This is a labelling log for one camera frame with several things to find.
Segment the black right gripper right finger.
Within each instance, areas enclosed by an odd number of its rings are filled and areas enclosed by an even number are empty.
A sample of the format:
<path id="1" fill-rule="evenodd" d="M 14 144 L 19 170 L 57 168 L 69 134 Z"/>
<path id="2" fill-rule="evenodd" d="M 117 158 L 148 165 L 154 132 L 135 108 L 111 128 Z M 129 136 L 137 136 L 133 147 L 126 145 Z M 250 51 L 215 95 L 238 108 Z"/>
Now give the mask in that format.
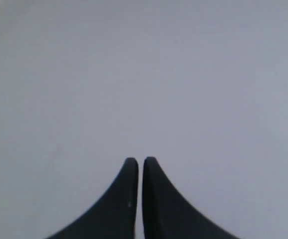
<path id="1" fill-rule="evenodd" d="M 174 187 L 155 157 L 143 168 L 142 214 L 146 239 L 235 239 L 197 211 Z"/>

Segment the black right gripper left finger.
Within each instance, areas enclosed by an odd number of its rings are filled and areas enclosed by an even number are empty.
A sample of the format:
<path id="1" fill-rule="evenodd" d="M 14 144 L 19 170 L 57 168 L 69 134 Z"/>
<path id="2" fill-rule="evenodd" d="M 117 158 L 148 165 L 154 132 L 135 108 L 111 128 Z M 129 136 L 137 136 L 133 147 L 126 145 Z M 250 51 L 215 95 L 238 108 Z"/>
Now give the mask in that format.
<path id="1" fill-rule="evenodd" d="M 134 239 L 139 165 L 127 158 L 102 197 L 51 239 Z"/>

